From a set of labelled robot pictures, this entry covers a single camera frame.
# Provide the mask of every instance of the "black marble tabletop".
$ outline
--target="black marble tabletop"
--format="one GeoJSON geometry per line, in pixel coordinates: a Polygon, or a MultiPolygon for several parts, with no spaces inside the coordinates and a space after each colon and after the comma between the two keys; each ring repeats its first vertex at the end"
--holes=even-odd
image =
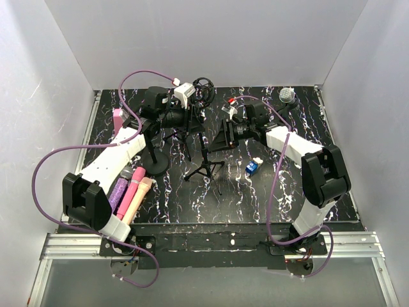
{"type": "MultiPolygon", "coordinates": [[[[217,88],[213,104],[205,110],[205,141],[209,143],[215,137],[220,120],[227,114],[221,107],[231,98],[239,95],[252,95],[262,98],[272,106],[280,107],[279,90],[281,87],[255,88],[217,88]]],[[[291,124],[298,135],[321,145],[332,143],[327,122],[323,115],[314,88],[296,87],[300,98],[299,110],[292,110],[291,124]]],[[[126,101],[130,107],[137,108],[143,100],[145,90],[126,90],[126,101]]],[[[251,101],[238,101],[239,114],[243,105],[251,101]]],[[[113,139],[114,125],[112,110],[120,107],[118,92],[104,90],[96,114],[90,144],[109,143],[113,139]]],[[[216,173],[222,196],[209,179],[194,175],[189,182],[184,176],[200,166],[202,156],[197,136],[188,137],[188,146],[192,162],[186,158],[183,144],[176,138],[163,142],[162,138],[171,134],[171,129],[163,130],[153,143],[169,155],[171,167],[161,177],[154,180],[139,209],[135,223],[264,223],[266,205],[270,194],[280,153],[271,150],[254,140],[240,141],[234,150],[215,152],[209,155],[211,161],[225,161],[226,165],[216,173]],[[245,167],[252,158],[264,160],[258,173],[251,178],[244,175],[245,167]]],[[[89,150],[84,161],[88,165],[101,150],[89,150]]],[[[141,155],[135,156],[132,165],[141,165],[141,155]]],[[[271,222],[291,222],[297,218],[304,203],[300,166],[285,158],[274,192],[271,222]]],[[[329,221],[356,221],[357,214],[350,196],[347,194],[327,216],[329,221]]]]}

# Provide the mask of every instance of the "round black base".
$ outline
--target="round black base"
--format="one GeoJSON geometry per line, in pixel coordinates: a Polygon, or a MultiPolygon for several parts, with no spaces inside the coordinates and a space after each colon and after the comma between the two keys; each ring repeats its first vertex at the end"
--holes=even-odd
{"type": "Polygon", "coordinates": [[[146,170],[146,174],[148,176],[161,176],[169,169],[169,158],[163,152],[159,150],[155,150],[155,157],[157,159],[157,163],[153,163],[151,155],[147,154],[142,157],[142,166],[146,170]]]}

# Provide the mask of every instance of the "microphone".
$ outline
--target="microphone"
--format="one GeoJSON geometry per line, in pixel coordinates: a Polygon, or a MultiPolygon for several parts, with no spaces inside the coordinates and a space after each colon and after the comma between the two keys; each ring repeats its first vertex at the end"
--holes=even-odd
{"type": "Polygon", "coordinates": [[[293,88],[282,88],[280,91],[279,98],[281,102],[289,104],[290,106],[293,104],[298,104],[300,101],[297,97],[297,94],[294,92],[293,88]]]}
{"type": "Polygon", "coordinates": [[[141,180],[141,183],[139,184],[139,187],[138,187],[138,191],[136,191],[134,199],[130,203],[127,213],[122,219],[122,221],[125,224],[129,225],[132,222],[139,206],[141,205],[143,201],[143,198],[145,197],[146,193],[151,189],[151,186],[152,186],[152,179],[144,177],[141,180]]]}
{"type": "Polygon", "coordinates": [[[119,219],[122,219],[127,212],[130,202],[132,201],[132,198],[134,198],[139,182],[142,180],[143,176],[145,176],[145,169],[138,167],[132,175],[127,192],[125,193],[118,212],[116,213],[116,216],[118,216],[119,219]]]}
{"type": "Polygon", "coordinates": [[[112,213],[114,213],[116,207],[120,203],[121,197],[128,187],[128,181],[131,179],[133,171],[134,170],[130,166],[125,166],[121,171],[120,177],[108,199],[109,205],[112,208],[112,213]]]}

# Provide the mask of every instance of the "white wall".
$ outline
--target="white wall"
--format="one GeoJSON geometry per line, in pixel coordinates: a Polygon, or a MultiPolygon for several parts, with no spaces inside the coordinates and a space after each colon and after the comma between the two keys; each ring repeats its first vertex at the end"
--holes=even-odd
{"type": "Polygon", "coordinates": [[[365,225],[409,306],[409,2],[369,0],[323,87],[365,225]]]}
{"type": "Polygon", "coordinates": [[[45,0],[94,89],[322,84],[367,0],[45,0]],[[128,88],[168,86],[135,77],[128,88]]]}
{"type": "MultiPolygon", "coordinates": [[[[93,91],[47,5],[0,1],[0,305],[25,306],[47,232],[31,198],[36,163],[53,148],[81,143],[93,91]]],[[[61,181],[78,152],[40,170],[43,207],[60,217],[61,181]]]]}

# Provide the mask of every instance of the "black stand pole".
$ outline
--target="black stand pole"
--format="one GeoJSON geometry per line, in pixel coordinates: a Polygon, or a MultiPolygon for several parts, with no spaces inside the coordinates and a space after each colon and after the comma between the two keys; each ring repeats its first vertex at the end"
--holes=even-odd
{"type": "MultiPolygon", "coordinates": [[[[185,176],[185,180],[189,181],[189,179],[191,178],[191,176],[195,175],[195,174],[200,174],[204,177],[207,177],[210,179],[210,183],[212,181],[214,181],[213,178],[213,171],[215,170],[216,165],[220,165],[220,168],[222,168],[224,166],[224,161],[219,161],[219,162],[210,162],[207,159],[207,155],[208,155],[208,150],[205,147],[205,142],[203,141],[203,135],[200,132],[199,133],[199,140],[200,140],[200,146],[201,146],[201,151],[202,151],[202,157],[203,157],[203,161],[202,164],[200,165],[200,167],[196,170],[194,170],[192,173],[190,173],[189,175],[185,176]]],[[[217,185],[216,181],[214,181],[216,188],[217,188],[217,192],[219,192],[219,195],[221,195],[222,193],[220,192],[219,186],[217,185]]]]}
{"type": "Polygon", "coordinates": [[[173,137],[176,137],[176,139],[178,139],[179,141],[183,143],[185,150],[186,150],[187,159],[189,160],[189,162],[192,162],[192,157],[190,156],[189,147],[187,146],[187,143],[186,143],[186,139],[187,139],[186,132],[180,131],[179,129],[175,128],[174,133],[164,137],[162,140],[166,142],[168,139],[173,138],[173,137]]]}
{"type": "Polygon", "coordinates": [[[166,154],[159,150],[155,150],[152,144],[152,137],[148,131],[145,134],[145,143],[148,148],[149,155],[141,158],[143,168],[148,176],[161,176],[169,169],[169,158],[166,154]]]}

